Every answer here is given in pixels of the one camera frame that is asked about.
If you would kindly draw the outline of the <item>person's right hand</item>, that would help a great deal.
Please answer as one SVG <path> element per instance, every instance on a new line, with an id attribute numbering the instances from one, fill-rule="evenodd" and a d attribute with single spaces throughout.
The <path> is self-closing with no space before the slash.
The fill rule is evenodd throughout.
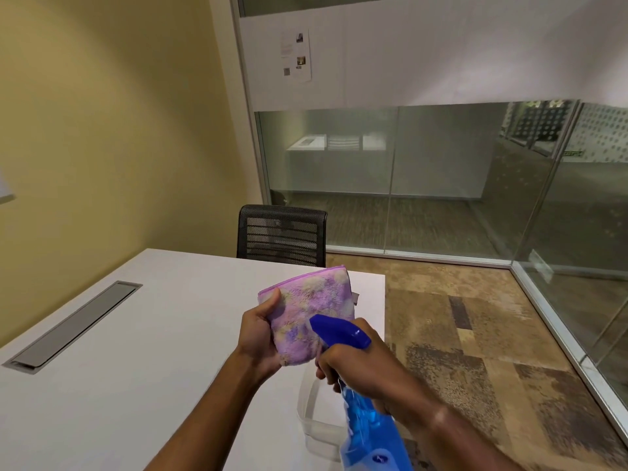
<path id="1" fill-rule="evenodd" d="M 391 415 L 386 400 L 394 396 L 396 389 L 407 388 L 412 382 L 427 387 L 400 363 L 364 318 L 352 323 L 371 338 L 371 345 L 365 350 L 352 348 L 352 380 L 347 385 L 369 398 L 379 412 Z"/>

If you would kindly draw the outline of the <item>person's left hand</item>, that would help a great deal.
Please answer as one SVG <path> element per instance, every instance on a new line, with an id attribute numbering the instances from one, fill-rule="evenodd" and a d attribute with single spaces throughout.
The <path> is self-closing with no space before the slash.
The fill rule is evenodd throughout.
<path id="1" fill-rule="evenodd" d="M 237 353 L 245 356 L 251 363 L 254 381 L 258 386 L 282 366 L 282 359 L 274 344 L 271 323 L 259 318 L 259 305 L 243 314 L 236 347 Z"/>

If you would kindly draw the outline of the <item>purple fluffy cleaning cloth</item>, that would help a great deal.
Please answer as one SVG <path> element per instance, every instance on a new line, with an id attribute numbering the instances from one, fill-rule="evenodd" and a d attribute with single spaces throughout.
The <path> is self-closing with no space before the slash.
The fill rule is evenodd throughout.
<path id="1" fill-rule="evenodd" d="M 268 316 L 272 339 L 281 366 L 302 365 L 315 359 L 323 348 L 310 318 L 324 315 L 344 320 L 355 318 L 350 276 L 345 266 L 335 266 L 292 277 L 257 294 L 262 304 L 274 291 L 281 299 Z"/>

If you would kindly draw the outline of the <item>blue spray bottle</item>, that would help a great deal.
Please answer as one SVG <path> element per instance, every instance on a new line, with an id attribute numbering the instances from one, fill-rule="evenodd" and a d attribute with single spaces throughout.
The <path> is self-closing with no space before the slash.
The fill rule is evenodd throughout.
<path id="1" fill-rule="evenodd" d="M 337 344 L 365 350 L 371 338 L 349 320 L 322 314 L 310 317 L 324 348 Z M 344 471 L 414 471 L 394 420 L 373 402 L 338 379 L 347 417 L 347 439 L 340 447 Z"/>

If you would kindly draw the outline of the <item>person's left forearm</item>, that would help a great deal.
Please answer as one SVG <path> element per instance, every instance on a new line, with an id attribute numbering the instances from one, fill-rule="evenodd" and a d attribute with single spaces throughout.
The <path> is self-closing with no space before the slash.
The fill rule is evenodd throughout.
<path id="1" fill-rule="evenodd" d="M 248 407 L 270 373 L 236 349 L 144 471 L 223 471 Z"/>

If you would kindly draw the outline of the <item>person's right forearm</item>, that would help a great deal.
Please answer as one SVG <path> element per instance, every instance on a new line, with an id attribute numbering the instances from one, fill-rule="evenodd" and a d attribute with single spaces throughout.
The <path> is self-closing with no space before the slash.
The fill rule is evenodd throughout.
<path id="1" fill-rule="evenodd" d="M 526 471 L 430 389 L 412 382 L 386 400 L 389 413 L 437 471 Z"/>

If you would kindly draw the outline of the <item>black mesh office chair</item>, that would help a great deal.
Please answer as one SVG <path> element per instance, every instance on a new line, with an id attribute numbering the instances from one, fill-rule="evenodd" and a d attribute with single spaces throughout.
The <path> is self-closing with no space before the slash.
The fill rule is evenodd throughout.
<path id="1" fill-rule="evenodd" d="M 325 211 L 244 205 L 237 228 L 238 259 L 326 268 Z"/>

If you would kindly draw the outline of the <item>white paper notice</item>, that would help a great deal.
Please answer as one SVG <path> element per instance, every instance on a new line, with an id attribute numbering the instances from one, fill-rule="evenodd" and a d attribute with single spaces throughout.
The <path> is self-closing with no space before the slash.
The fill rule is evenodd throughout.
<path id="1" fill-rule="evenodd" d="M 279 52 L 284 79 L 294 83 L 309 83 L 312 80 L 309 34 L 306 28 L 281 31 Z"/>

